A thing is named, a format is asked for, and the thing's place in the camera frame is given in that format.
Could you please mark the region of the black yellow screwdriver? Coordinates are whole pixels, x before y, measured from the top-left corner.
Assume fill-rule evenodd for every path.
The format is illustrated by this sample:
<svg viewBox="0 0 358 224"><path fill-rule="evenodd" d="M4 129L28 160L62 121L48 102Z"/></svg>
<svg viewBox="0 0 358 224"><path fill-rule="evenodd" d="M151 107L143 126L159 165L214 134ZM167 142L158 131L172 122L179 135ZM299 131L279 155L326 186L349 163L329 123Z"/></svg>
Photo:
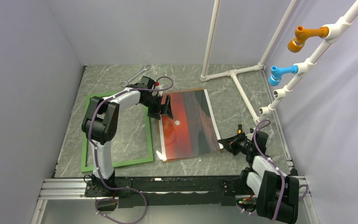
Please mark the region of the black yellow screwdriver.
<svg viewBox="0 0 358 224"><path fill-rule="evenodd" d="M241 113L241 111L239 110L239 116L238 116L239 122L238 122L238 126L237 126L237 133L238 133L238 134L240 134L240 133L243 132L243 130L242 130L242 122L241 122L241 115L242 115L242 113Z"/></svg>

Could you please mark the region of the red sunset photo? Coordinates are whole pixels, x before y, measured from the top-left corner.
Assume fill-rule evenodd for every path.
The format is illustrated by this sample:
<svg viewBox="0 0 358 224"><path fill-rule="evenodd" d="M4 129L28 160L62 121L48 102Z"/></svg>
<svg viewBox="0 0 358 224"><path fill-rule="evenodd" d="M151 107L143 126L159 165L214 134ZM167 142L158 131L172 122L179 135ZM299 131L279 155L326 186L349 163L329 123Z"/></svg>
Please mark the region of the red sunset photo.
<svg viewBox="0 0 358 224"><path fill-rule="evenodd" d="M207 154L219 149L220 134L206 89L169 92L173 119L158 121L160 160Z"/></svg>

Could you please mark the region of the green wooden photo frame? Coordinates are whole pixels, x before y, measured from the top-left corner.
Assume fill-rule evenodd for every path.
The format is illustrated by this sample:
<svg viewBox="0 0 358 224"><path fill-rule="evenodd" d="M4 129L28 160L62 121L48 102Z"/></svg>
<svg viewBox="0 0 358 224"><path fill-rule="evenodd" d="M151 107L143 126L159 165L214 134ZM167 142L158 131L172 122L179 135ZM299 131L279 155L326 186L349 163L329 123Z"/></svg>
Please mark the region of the green wooden photo frame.
<svg viewBox="0 0 358 224"><path fill-rule="evenodd" d="M139 159L133 159L133 160L114 162L114 163L112 163L114 169L127 168L127 167L140 165L140 164L145 164L145 163L149 163L149 162L154 161L150 120L149 120L149 117L147 116L147 108L143 107L143 109L144 109L143 117L145 119L145 128L146 128L147 153L148 153L147 157L139 158ZM83 142L82 142L82 144L83 145L82 145L82 156L81 156L80 172L81 173L91 172L91 171L93 171L93 165L92 166L87 166L87 164L86 164L87 163L87 150L88 150L89 142L88 142L88 139L87 139L87 135L85 133L83 134Z"/></svg>

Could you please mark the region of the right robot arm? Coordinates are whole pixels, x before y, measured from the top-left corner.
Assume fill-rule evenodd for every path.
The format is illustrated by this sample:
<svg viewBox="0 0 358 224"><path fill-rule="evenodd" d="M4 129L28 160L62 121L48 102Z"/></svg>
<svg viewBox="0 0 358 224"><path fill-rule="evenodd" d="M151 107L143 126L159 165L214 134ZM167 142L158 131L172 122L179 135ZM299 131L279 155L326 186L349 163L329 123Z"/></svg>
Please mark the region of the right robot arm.
<svg viewBox="0 0 358 224"><path fill-rule="evenodd" d="M271 158L265 154L268 137L267 133L257 131L218 140L232 155L244 154L249 164L237 178L221 179L220 187L226 196L255 196L254 202L237 200L236 204L243 211L294 224L298 217L299 180L285 173L280 174L278 168L271 164Z"/></svg>

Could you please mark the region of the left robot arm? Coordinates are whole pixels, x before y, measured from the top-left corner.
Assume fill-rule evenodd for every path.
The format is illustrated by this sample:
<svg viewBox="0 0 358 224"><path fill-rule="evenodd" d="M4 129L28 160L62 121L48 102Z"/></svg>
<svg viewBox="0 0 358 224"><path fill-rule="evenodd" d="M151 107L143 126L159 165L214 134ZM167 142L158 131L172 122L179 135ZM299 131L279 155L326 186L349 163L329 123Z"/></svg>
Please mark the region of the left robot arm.
<svg viewBox="0 0 358 224"><path fill-rule="evenodd" d="M115 188L115 170L111 159L111 141L117 132L120 112L134 105L147 108L147 116L161 119L166 116L173 119L171 96L162 92L173 87L162 88L158 80L143 76L138 83L124 87L118 93L108 97L94 96L89 100L81 129L86 134L93 150L93 173L91 181L103 196L111 195Z"/></svg>

